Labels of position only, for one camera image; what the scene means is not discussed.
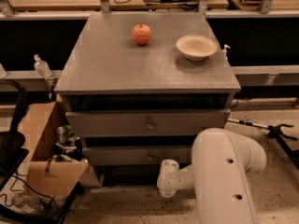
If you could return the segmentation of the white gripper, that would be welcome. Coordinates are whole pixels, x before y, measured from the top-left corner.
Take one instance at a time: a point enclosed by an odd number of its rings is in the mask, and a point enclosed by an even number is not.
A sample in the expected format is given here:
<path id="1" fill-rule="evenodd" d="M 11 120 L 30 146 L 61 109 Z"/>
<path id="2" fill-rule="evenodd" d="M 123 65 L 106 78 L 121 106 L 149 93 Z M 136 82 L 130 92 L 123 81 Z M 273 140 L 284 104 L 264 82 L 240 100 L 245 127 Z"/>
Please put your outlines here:
<path id="1" fill-rule="evenodd" d="M 160 166 L 160 173 L 157 179 L 157 188 L 165 198 L 173 197 L 177 191 L 193 188 L 193 168 L 188 165 L 179 168 L 175 160 L 163 160 Z"/>

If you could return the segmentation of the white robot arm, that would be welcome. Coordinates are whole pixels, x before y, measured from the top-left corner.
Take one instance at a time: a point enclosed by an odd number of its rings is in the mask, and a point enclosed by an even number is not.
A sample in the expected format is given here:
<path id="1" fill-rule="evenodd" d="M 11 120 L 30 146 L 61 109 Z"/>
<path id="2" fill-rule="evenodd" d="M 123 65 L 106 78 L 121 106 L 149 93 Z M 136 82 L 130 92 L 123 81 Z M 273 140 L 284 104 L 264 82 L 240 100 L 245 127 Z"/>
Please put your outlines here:
<path id="1" fill-rule="evenodd" d="M 220 128 L 201 131 L 192 145 L 192 163 L 161 163 L 157 188 L 170 198 L 193 189 L 199 224 L 260 224 L 251 196 L 248 175 L 266 166 L 262 146 L 244 135 Z"/>

